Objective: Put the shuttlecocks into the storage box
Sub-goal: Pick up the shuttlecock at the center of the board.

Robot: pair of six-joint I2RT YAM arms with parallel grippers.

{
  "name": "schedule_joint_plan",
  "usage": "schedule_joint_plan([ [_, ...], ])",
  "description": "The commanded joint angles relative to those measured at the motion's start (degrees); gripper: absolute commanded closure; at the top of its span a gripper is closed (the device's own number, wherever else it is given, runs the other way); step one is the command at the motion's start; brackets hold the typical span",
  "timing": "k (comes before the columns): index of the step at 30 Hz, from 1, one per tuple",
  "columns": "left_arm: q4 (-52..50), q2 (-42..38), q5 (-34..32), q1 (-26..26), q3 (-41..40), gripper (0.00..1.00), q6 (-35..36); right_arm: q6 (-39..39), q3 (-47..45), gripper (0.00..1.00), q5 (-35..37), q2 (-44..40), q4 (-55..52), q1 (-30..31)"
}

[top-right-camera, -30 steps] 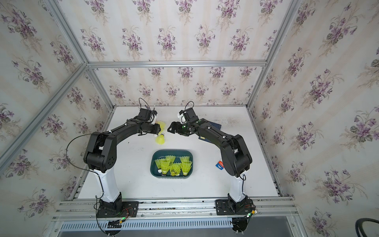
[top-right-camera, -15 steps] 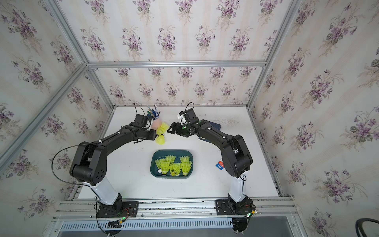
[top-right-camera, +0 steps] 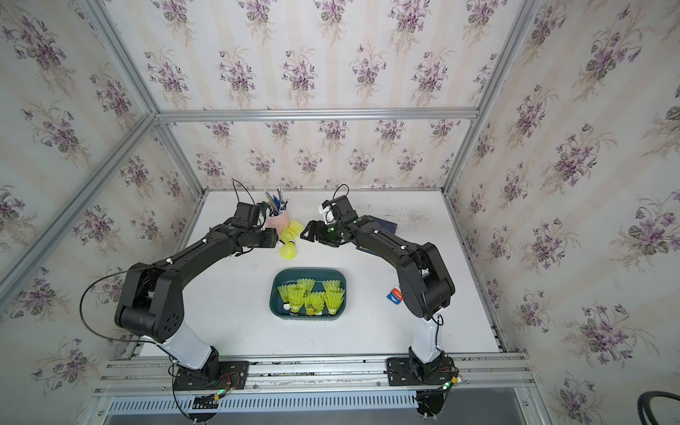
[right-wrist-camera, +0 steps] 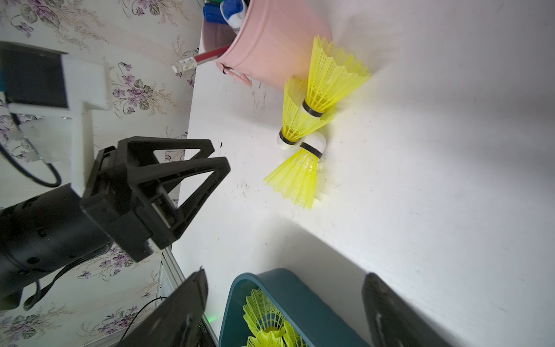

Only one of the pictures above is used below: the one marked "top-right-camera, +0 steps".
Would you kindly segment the yellow shuttlecock seven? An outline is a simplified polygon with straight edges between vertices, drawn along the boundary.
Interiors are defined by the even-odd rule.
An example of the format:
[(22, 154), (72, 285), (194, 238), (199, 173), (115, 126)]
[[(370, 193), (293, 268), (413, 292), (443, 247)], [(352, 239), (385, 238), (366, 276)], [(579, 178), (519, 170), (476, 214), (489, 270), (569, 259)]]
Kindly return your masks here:
[(311, 278), (302, 278), (302, 279), (297, 279), (297, 287), (306, 291), (306, 292), (311, 292), (313, 290), (313, 287), (315, 286), (315, 279)]

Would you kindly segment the yellow shuttlecock nine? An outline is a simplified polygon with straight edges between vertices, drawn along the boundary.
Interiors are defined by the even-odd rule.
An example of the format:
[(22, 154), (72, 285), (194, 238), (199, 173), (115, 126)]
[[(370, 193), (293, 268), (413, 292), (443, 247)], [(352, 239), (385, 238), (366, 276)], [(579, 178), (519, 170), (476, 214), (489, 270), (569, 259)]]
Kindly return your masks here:
[(301, 288), (290, 288), (288, 290), (290, 313), (298, 314), (306, 304), (306, 290)]

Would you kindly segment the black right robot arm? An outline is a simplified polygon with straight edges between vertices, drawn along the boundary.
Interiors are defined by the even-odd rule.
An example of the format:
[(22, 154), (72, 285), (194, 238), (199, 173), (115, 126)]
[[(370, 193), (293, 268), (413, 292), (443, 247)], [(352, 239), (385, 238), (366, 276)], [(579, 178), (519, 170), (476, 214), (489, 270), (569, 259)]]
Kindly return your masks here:
[(455, 286), (446, 264), (432, 243), (416, 244), (384, 229), (370, 215), (350, 221), (310, 221), (301, 238), (327, 246), (353, 244), (371, 251), (397, 273), (402, 300), (418, 319), (409, 355), (419, 366), (433, 367), (444, 354), (438, 343), (441, 315), (451, 304)]

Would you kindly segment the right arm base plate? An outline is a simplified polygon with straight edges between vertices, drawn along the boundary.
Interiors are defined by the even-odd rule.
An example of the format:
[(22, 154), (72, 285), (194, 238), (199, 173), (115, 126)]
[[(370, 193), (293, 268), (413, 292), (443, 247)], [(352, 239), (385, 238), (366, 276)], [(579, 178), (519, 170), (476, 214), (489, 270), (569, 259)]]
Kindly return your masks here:
[(423, 363), (415, 354), (392, 357), (386, 360), (386, 373), (390, 386), (439, 386), (456, 384), (460, 371), (453, 358), (443, 352), (429, 363)]

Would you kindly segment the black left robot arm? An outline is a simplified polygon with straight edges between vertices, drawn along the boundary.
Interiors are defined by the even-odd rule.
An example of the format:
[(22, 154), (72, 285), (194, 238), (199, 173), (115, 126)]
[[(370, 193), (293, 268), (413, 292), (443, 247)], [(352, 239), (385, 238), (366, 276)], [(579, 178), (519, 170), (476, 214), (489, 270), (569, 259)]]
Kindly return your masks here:
[(180, 366), (200, 370), (213, 351), (185, 323), (184, 289), (216, 262), (251, 249), (273, 249), (278, 241), (273, 228), (244, 228), (225, 221), (165, 260), (137, 263), (127, 271), (114, 314), (116, 326), (156, 344)]

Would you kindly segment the yellow shuttlecock six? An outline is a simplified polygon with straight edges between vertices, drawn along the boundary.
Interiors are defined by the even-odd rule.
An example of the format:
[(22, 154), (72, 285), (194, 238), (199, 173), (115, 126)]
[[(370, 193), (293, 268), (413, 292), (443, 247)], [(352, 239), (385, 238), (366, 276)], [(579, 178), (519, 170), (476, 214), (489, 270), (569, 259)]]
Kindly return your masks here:
[(283, 303), (283, 310), (287, 312), (290, 311), (290, 295), (289, 295), (290, 286), (288, 284), (280, 285), (277, 287), (277, 290)]

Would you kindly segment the teal plastic storage box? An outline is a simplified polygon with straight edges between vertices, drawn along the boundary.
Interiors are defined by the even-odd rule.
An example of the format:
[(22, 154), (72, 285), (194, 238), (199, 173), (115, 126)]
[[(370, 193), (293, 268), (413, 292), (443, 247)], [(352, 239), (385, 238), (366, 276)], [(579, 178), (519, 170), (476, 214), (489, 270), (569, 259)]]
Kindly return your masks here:
[[(290, 311), (287, 312), (283, 310), (283, 303), (278, 294), (277, 287), (280, 285), (288, 284), (290, 288), (297, 288), (297, 279), (302, 278), (315, 279), (316, 283), (311, 292), (313, 291), (325, 292), (322, 286), (322, 282), (324, 281), (328, 280), (341, 281), (341, 287), (343, 290), (345, 290), (345, 301), (343, 302), (343, 306), (340, 307), (336, 315), (333, 316), (329, 315), (326, 306), (323, 310), (323, 315), (317, 316), (307, 316), (305, 306), (302, 307), (302, 309), (299, 311), (297, 315), (296, 314), (292, 315)], [(283, 271), (279, 272), (274, 278), (268, 305), (271, 313), (274, 316), (281, 319), (310, 320), (310, 321), (335, 320), (341, 316), (341, 314), (345, 311), (347, 305), (347, 281), (345, 279), (345, 276), (341, 272), (330, 268), (298, 267), (284, 269)]]

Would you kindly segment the yellow shuttlecock four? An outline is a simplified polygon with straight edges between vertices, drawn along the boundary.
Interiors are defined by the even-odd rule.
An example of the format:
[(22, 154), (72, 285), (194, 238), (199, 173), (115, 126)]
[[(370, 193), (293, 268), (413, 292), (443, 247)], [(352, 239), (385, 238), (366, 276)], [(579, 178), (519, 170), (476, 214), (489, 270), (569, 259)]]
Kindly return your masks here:
[(307, 316), (323, 315), (325, 308), (325, 293), (323, 291), (313, 291), (306, 295), (305, 309)]

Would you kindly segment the yellow shuttlecock five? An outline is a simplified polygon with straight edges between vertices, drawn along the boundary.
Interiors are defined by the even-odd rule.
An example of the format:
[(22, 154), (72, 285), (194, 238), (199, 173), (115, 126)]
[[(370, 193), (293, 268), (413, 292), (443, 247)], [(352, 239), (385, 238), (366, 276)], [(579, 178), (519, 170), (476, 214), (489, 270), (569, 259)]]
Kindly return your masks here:
[(293, 241), (284, 243), (279, 253), (284, 260), (295, 260), (295, 258), (297, 257), (297, 249), (295, 243)]

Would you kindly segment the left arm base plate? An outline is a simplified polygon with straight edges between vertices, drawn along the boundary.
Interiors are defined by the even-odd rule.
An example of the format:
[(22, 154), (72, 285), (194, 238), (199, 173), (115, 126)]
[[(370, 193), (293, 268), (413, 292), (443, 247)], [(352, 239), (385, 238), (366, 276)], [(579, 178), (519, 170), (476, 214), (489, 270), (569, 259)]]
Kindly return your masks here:
[(180, 366), (173, 379), (173, 388), (176, 391), (242, 390), (249, 366), (248, 361), (208, 362), (200, 370)]

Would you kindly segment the yellow shuttlecock eight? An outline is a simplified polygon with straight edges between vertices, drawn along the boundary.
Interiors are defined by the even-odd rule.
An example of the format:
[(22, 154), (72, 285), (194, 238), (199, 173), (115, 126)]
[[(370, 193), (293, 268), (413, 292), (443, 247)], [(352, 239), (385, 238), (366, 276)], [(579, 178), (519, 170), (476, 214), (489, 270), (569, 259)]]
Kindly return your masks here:
[(328, 280), (322, 282), (325, 292), (340, 292), (342, 290), (340, 280)]

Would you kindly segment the yellow shuttlecock twelve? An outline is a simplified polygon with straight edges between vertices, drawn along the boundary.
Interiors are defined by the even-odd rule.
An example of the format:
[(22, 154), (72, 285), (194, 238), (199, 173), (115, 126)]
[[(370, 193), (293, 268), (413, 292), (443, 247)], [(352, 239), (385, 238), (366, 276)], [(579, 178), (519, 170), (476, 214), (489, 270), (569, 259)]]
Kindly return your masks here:
[(336, 315), (338, 313), (340, 307), (343, 306), (344, 301), (345, 290), (343, 289), (326, 290), (324, 292), (325, 306), (328, 310), (328, 314), (331, 316)]

